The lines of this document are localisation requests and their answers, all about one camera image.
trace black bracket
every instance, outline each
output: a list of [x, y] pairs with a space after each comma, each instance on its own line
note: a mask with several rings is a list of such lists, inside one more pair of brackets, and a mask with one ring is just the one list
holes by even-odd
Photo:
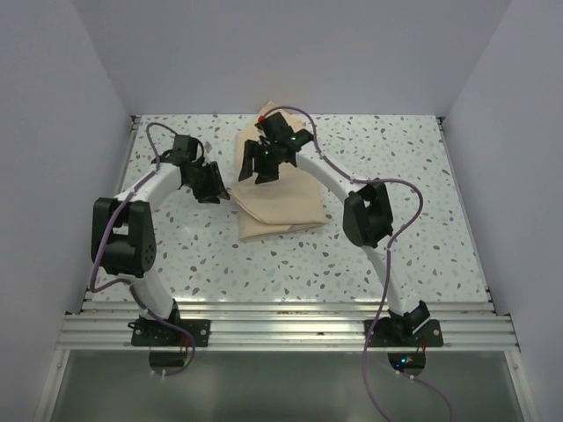
[[[391, 311], [389, 314], [391, 317], [377, 321], [369, 347], [419, 347], [422, 343], [426, 347], [443, 346], [440, 322], [430, 319], [430, 312], [424, 301], [420, 301], [413, 312], [407, 312], [403, 316]], [[363, 322], [366, 336], [372, 322], [372, 319]]]
[[377, 242], [393, 233], [392, 223], [391, 203], [383, 183], [366, 185], [344, 200], [344, 233], [356, 246], [376, 248]]
[[256, 185], [277, 180], [280, 164], [290, 163], [297, 167], [296, 153], [313, 139], [306, 129], [295, 132], [281, 113], [259, 119], [256, 127], [264, 135], [260, 136], [259, 142], [245, 142], [239, 182], [251, 177], [254, 172], [258, 173]]
[[203, 144], [199, 139], [190, 135], [174, 136], [172, 149], [160, 156], [160, 162], [179, 167], [182, 185], [192, 189], [198, 202], [218, 204], [220, 200], [230, 199], [217, 162], [206, 163]]
[[[115, 198], [99, 198], [94, 203], [91, 232], [91, 259], [96, 258], [106, 225], [113, 211], [120, 205]], [[121, 235], [114, 228], [128, 225], [128, 233]], [[157, 242], [150, 214], [150, 203], [141, 200], [128, 203], [112, 227], [101, 260], [108, 274], [131, 274], [142, 277], [151, 269], [157, 255]]]
[[[211, 332], [211, 321], [208, 319], [180, 319], [178, 305], [174, 302], [172, 312], [166, 321], [189, 332], [194, 337], [196, 347], [208, 346]], [[129, 323], [128, 328], [133, 330], [131, 345], [135, 347], [182, 345], [182, 336], [178, 331], [152, 319], [139, 317], [133, 323]]]

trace floor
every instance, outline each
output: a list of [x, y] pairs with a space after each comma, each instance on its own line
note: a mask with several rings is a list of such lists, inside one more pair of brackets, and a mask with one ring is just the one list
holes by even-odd
[[[396, 243], [394, 262], [405, 266], [427, 302], [486, 302], [486, 284], [435, 116], [314, 115], [328, 155], [354, 169], [356, 177], [397, 177], [414, 182], [425, 202], [421, 218]], [[153, 155], [144, 128], [160, 121], [205, 143], [219, 163], [226, 186], [234, 186], [236, 133], [252, 115], [145, 115], [124, 178], [135, 183]], [[172, 137], [154, 127], [160, 152]], [[416, 209], [402, 186], [389, 186], [395, 228]], [[172, 295], [205, 302], [366, 302], [382, 288], [363, 255], [341, 229], [342, 205], [321, 186], [326, 225], [284, 236], [238, 239], [234, 200], [201, 205], [178, 190], [153, 212], [156, 268]], [[107, 276], [100, 273], [102, 280]], [[94, 295], [93, 301], [131, 301], [124, 287]]]

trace black mounting base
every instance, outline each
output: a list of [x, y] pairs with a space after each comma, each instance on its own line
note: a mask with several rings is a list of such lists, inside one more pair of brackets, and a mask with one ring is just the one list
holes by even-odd
[[[208, 319], [180, 319], [174, 322], [194, 336], [196, 347], [207, 347], [211, 322]], [[171, 347], [180, 346], [179, 332], [164, 327], [158, 321], [139, 317], [128, 327], [133, 329], [131, 345], [135, 347]]]
[[[363, 322], [364, 333], [367, 336], [369, 327], [373, 319]], [[377, 321], [376, 328], [369, 340], [368, 347], [419, 347], [422, 339], [426, 340], [426, 347], [442, 347], [443, 337], [440, 322], [437, 319], [430, 319], [427, 323], [408, 338], [398, 338], [393, 330], [391, 318], [381, 318]]]

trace folded cloth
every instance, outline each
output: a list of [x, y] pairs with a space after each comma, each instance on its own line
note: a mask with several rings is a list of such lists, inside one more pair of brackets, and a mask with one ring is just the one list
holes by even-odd
[[[276, 104], [268, 102], [260, 110], [263, 115]], [[304, 124], [295, 116], [281, 111], [285, 120], [295, 131]], [[259, 139], [256, 120], [237, 134], [235, 148], [235, 171], [240, 172], [243, 163], [245, 142]], [[276, 235], [325, 224], [325, 212], [318, 181], [309, 173], [289, 163], [280, 165], [280, 178], [275, 182], [255, 185], [256, 174], [238, 182], [232, 197], [240, 206], [238, 213], [238, 236], [241, 239], [254, 236]]]

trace tan fabric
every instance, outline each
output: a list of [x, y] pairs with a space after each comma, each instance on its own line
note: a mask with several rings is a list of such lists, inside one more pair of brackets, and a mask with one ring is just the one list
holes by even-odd
[[[269, 102], [261, 110], [262, 115], [276, 104]], [[295, 116], [282, 112], [294, 130], [304, 127]], [[256, 120], [237, 134], [235, 148], [235, 171], [240, 172], [245, 142], [257, 141]], [[275, 235], [310, 229], [325, 223], [325, 211], [318, 188], [318, 181], [309, 173], [291, 164], [280, 166], [280, 179], [275, 182], [255, 185], [253, 175], [238, 182], [232, 196], [242, 208], [238, 216], [238, 236], [241, 239], [254, 236]]]

